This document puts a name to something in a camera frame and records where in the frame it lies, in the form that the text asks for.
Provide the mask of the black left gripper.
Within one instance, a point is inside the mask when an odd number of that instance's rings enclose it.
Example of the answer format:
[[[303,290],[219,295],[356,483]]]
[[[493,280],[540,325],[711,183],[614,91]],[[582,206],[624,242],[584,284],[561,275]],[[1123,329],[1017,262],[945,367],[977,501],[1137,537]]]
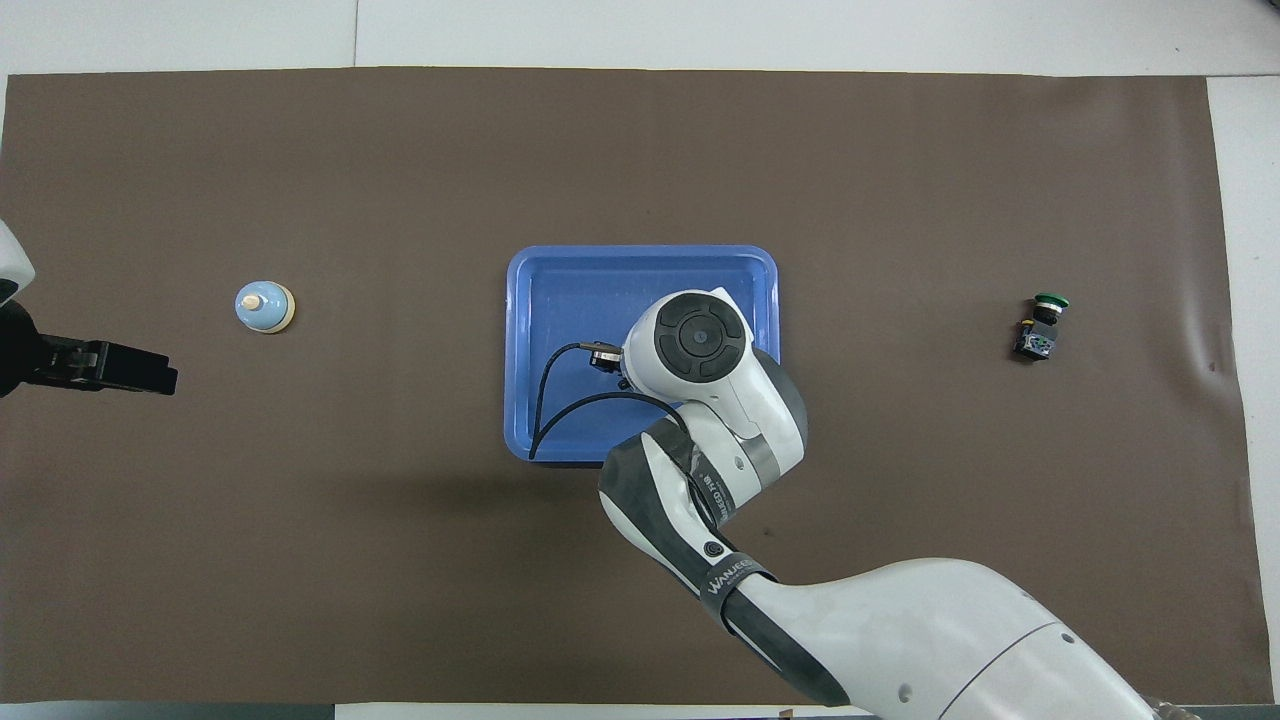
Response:
[[[74,382],[64,355],[78,354],[86,341],[41,334],[27,310],[15,300],[1,307],[1,397],[18,386],[44,386],[95,392]],[[115,342],[96,342],[95,382],[110,389],[173,396],[178,370],[170,357]]]

